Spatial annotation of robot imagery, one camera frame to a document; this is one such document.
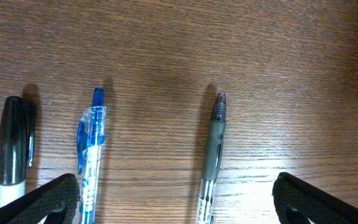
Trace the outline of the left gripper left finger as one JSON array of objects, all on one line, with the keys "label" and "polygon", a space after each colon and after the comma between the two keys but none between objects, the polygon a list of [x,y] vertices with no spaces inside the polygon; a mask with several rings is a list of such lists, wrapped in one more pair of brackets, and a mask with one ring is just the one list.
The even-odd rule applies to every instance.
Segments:
[{"label": "left gripper left finger", "polygon": [[72,224],[80,189],[74,174],[66,173],[0,208],[0,224]]}]

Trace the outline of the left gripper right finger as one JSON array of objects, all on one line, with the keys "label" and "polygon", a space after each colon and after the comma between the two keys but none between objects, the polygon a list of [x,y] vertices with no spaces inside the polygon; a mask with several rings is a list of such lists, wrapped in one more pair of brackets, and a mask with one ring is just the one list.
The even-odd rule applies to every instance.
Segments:
[{"label": "left gripper right finger", "polygon": [[358,224],[358,208],[287,172],[279,173],[272,195],[280,223]]}]

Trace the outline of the blue clear ballpoint pen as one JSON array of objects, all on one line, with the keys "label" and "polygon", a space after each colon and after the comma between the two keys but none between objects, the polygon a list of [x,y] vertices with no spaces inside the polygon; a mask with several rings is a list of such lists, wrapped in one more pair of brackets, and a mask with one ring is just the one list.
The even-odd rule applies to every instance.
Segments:
[{"label": "blue clear ballpoint pen", "polygon": [[95,88],[92,105],[83,112],[76,137],[78,173],[81,175],[80,224],[95,222],[105,120],[104,90]]}]

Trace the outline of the black cap white marker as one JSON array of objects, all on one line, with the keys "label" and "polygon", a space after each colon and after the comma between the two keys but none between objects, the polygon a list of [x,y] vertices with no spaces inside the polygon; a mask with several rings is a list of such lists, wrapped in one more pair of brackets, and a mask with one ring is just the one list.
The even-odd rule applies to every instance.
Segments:
[{"label": "black cap white marker", "polygon": [[19,96],[7,97],[0,122],[0,207],[25,194],[34,143],[34,105]]}]

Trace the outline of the dark grey ballpoint pen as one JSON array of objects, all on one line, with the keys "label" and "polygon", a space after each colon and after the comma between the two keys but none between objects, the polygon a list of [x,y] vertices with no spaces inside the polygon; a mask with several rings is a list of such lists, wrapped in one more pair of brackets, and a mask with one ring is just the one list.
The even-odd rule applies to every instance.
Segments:
[{"label": "dark grey ballpoint pen", "polygon": [[196,224],[213,223],[213,203],[221,164],[226,128],[226,94],[219,92],[209,120],[204,149],[201,184],[198,194]]}]

